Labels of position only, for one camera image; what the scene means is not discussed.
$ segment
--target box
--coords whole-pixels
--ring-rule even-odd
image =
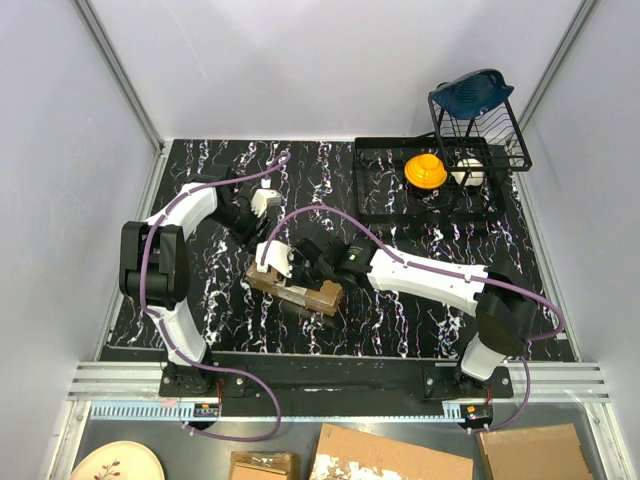
[[[592,480],[573,425],[520,428],[478,435],[490,480]]]
[[[338,311],[338,305],[342,300],[343,289],[337,283],[326,280],[319,291],[285,286],[275,269],[270,268],[269,273],[260,273],[255,262],[247,270],[247,281],[253,288],[332,317]]]
[[[299,480],[295,453],[231,452],[230,480]]]
[[[471,480],[473,460],[324,424],[311,480]]]

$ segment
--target yellow bowl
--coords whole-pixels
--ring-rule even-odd
[[[404,176],[411,185],[418,188],[434,189],[447,180],[447,172],[442,161],[431,153],[417,155],[404,166]]]

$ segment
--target dish rack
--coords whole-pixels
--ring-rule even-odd
[[[531,168],[531,157],[506,100],[484,115],[453,118],[429,95],[435,131],[418,137],[359,137],[353,149],[353,189],[356,212],[368,225],[484,223],[506,211],[505,189],[511,174]],[[405,164],[415,155],[433,153],[447,171],[445,183],[434,190],[411,185]],[[461,160],[475,158],[478,166]],[[458,184],[454,172],[463,172]],[[480,186],[465,186],[482,172]]]

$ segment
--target cardboard box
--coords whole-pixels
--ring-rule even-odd
[[[473,460],[324,424],[311,480],[471,480]]]
[[[276,270],[271,268],[269,273],[260,273],[255,262],[247,270],[247,281],[253,288],[332,317],[338,311],[338,305],[342,300],[343,289],[337,283],[326,280],[319,291],[285,286],[284,281],[278,278]]]
[[[299,480],[295,453],[231,452],[230,480]]]
[[[520,428],[478,435],[489,480],[592,480],[573,425]]]

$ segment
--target gray floor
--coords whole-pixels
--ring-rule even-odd
[[[511,415],[515,407],[498,405],[497,421]],[[514,427],[556,425],[573,423],[585,450],[594,479],[605,479],[602,464],[597,456],[587,417],[579,405],[530,405]],[[461,455],[474,460],[474,479],[484,479],[476,440],[456,425],[447,424],[391,424],[347,423],[342,424],[376,435],[422,445],[435,450]],[[283,424],[277,436],[260,443],[238,443],[190,437],[175,423],[89,421],[78,451],[76,463],[94,449],[118,440],[140,442],[153,450],[162,462],[168,480],[225,480],[229,473],[229,456],[234,450],[294,452],[300,455],[301,479],[308,478],[320,423]],[[269,429],[265,424],[221,422],[212,431],[233,435],[254,435]]]

